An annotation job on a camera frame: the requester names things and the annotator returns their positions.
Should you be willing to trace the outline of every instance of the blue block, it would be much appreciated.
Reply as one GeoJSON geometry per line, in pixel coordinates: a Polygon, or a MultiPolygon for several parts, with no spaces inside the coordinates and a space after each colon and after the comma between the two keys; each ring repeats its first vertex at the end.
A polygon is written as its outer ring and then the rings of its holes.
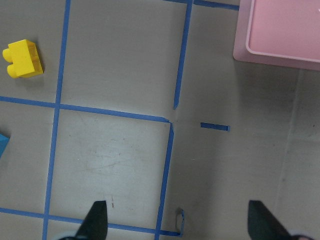
{"type": "Polygon", "coordinates": [[[0,158],[1,158],[1,155],[4,153],[8,142],[9,142],[9,138],[0,134],[0,158]]]}

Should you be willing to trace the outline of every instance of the pink plastic container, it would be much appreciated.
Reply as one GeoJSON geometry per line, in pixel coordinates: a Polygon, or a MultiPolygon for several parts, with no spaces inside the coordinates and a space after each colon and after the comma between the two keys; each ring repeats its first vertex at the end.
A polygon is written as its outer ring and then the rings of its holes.
{"type": "Polygon", "coordinates": [[[233,57],[320,71],[320,0],[241,0],[233,57]]]}

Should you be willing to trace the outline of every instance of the yellow toy brick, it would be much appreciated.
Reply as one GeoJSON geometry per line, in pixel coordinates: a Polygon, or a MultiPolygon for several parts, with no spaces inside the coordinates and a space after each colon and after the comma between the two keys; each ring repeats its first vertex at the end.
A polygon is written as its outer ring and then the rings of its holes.
{"type": "Polygon", "coordinates": [[[10,77],[29,78],[44,73],[34,42],[24,39],[10,43],[8,47],[2,55],[7,62],[12,63],[7,67],[10,77]]]}

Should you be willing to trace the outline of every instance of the gray floor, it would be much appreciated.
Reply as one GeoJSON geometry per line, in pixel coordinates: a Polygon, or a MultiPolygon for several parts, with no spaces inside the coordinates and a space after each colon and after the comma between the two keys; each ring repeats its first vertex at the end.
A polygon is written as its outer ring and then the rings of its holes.
{"type": "MultiPolygon", "coordinates": [[[[238,0],[215,2],[238,5],[238,0]]],[[[64,0],[3,1],[0,45],[37,43],[44,74],[0,96],[54,103],[64,0]]],[[[238,12],[193,5],[173,110],[186,4],[72,0],[61,103],[160,116],[174,127],[162,230],[184,240],[247,240],[247,205],[262,200],[290,230],[320,236],[320,73],[237,62],[238,12]],[[200,123],[230,126],[230,132],[200,123]]],[[[0,102],[0,208],[44,213],[54,108],[0,102]]],[[[170,125],[61,110],[50,214],[81,219],[107,200],[109,222],[154,229],[170,125]]],[[[49,220],[47,239],[79,225],[49,220]]],[[[1,239],[42,238],[43,220],[0,213],[1,239]]],[[[111,228],[110,240],[154,234],[111,228]]],[[[172,240],[164,236],[161,240],[172,240]]]]}

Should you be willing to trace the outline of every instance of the black object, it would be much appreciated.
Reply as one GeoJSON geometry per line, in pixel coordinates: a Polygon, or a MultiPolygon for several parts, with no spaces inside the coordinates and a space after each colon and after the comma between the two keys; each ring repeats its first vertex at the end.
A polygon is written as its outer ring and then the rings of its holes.
{"type": "Polygon", "coordinates": [[[304,235],[290,235],[261,202],[249,201],[248,232],[252,240],[313,240],[304,235]]]}
{"type": "Polygon", "coordinates": [[[108,233],[106,201],[95,201],[75,236],[60,240],[105,240],[108,233]]]}

